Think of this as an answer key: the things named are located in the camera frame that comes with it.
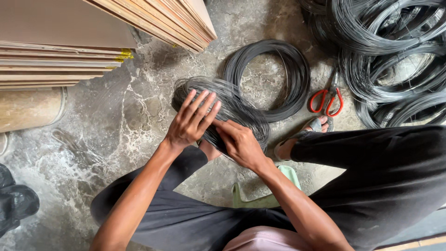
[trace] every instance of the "forearm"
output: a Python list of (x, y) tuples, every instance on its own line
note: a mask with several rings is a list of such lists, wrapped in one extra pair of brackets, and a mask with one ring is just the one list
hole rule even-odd
[(299, 235), (314, 250), (353, 250), (334, 221), (283, 175), (271, 159), (253, 169), (277, 198)]
[(181, 150), (163, 141), (99, 228), (90, 251), (125, 250), (164, 174)]

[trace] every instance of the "red scissors handle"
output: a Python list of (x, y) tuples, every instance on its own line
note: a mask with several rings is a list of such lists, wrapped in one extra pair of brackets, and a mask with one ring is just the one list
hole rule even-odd
[[(318, 113), (318, 112), (320, 112), (320, 111), (322, 110), (322, 106), (324, 105), (324, 101), (325, 101), (325, 95), (327, 94), (327, 92), (328, 92), (328, 90), (323, 89), (323, 90), (318, 91), (317, 93), (315, 93), (315, 94), (311, 97), (311, 99), (310, 99), (310, 110), (311, 110), (313, 113)], [(319, 104), (319, 108), (318, 108), (317, 110), (315, 110), (315, 109), (313, 108), (313, 100), (314, 100), (315, 97), (317, 97), (317, 96), (320, 95), (320, 94), (322, 94), (321, 103)]]
[(335, 112), (333, 114), (330, 114), (330, 107), (333, 104), (333, 101), (335, 100), (335, 97), (336, 97), (336, 96), (333, 95), (333, 97), (331, 98), (330, 103), (328, 103), (327, 109), (326, 109), (327, 116), (329, 116), (329, 117), (334, 117), (334, 116), (338, 115), (341, 112), (342, 107), (344, 107), (344, 100), (342, 99), (342, 95), (341, 95), (341, 92), (339, 91), (339, 88), (336, 88), (336, 94), (338, 95), (339, 102), (341, 103), (341, 105), (339, 106), (339, 109), (338, 109), (337, 112)]

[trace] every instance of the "pink shirt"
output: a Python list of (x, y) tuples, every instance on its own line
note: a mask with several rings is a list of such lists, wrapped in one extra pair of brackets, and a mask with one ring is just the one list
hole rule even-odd
[(311, 247), (290, 230), (256, 226), (232, 239), (223, 251), (312, 251)]

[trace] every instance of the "scissors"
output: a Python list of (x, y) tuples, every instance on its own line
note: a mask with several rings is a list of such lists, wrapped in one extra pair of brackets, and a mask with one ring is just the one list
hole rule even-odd
[[(342, 107), (344, 106), (344, 100), (342, 99), (341, 92), (339, 91), (339, 88), (338, 88), (338, 79), (339, 79), (338, 69), (335, 68), (334, 69), (333, 79), (331, 81), (331, 86), (329, 88), (327, 88), (327, 89), (322, 89), (322, 90), (318, 91), (317, 93), (315, 93), (313, 96), (311, 96), (311, 99), (310, 99), (310, 110), (313, 113), (318, 113), (318, 112), (320, 112), (322, 110), (322, 106), (324, 105), (325, 96), (327, 95), (327, 92), (330, 92), (330, 94), (332, 95), (331, 100), (328, 103), (327, 108), (325, 109), (325, 112), (326, 112), (327, 116), (334, 117), (334, 116), (338, 115), (341, 112)], [(313, 100), (314, 100), (315, 97), (317, 97), (320, 94), (322, 94), (322, 100), (321, 100), (321, 103), (319, 104), (319, 108), (317, 110), (315, 110), (313, 108)], [(341, 105), (340, 105), (340, 107), (339, 107), (337, 112), (330, 114), (329, 110), (330, 110), (331, 105), (333, 104), (333, 101), (335, 100), (336, 95), (338, 95), (339, 102), (341, 103)]]

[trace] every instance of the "sandal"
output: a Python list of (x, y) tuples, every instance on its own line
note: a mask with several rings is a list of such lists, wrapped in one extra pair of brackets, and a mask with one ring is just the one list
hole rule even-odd
[[(327, 117), (327, 121), (324, 124), (328, 124), (328, 129), (327, 132), (332, 132), (335, 129), (335, 124), (333, 122), (333, 118), (331, 117)], [(308, 121), (302, 128), (306, 128), (306, 127), (310, 127), (312, 129), (313, 132), (322, 132), (322, 124), (321, 121), (319, 120), (318, 117), (315, 117), (313, 119), (311, 119), (310, 121)], [(274, 148), (274, 155), (276, 156), (276, 158), (279, 161), (288, 161), (290, 159), (281, 159), (278, 157), (278, 151), (279, 151), (279, 147), (281, 145), (283, 145), (283, 143), (285, 143), (287, 140), (291, 139), (291, 138), (301, 138), (303, 135), (305, 135), (307, 132), (311, 132), (311, 130), (300, 130), (299, 132), (297, 132), (296, 134), (294, 134), (291, 137), (288, 137), (287, 139), (285, 139), (284, 141), (281, 141), (280, 143), (277, 144), (277, 146)]]

